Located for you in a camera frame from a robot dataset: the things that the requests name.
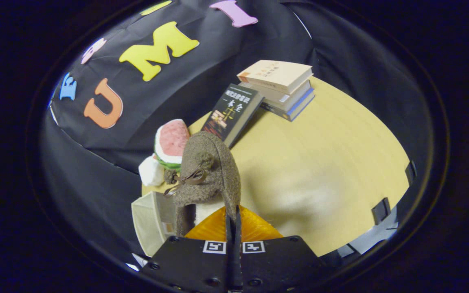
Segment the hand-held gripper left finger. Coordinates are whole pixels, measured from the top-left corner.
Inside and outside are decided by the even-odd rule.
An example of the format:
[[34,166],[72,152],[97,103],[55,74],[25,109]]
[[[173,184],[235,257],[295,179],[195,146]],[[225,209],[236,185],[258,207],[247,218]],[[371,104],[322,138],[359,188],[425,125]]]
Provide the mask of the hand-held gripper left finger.
[[200,241],[171,236],[141,269],[141,273],[171,292],[228,293],[233,291],[233,219],[225,216],[226,241]]

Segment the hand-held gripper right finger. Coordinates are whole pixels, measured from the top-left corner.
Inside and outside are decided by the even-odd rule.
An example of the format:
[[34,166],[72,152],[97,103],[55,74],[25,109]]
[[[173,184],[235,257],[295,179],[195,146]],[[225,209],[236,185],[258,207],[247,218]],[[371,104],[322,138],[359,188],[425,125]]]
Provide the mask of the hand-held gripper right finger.
[[327,267],[297,235],[241,241],[239,265],[243,292],[310,292],[327,276]]

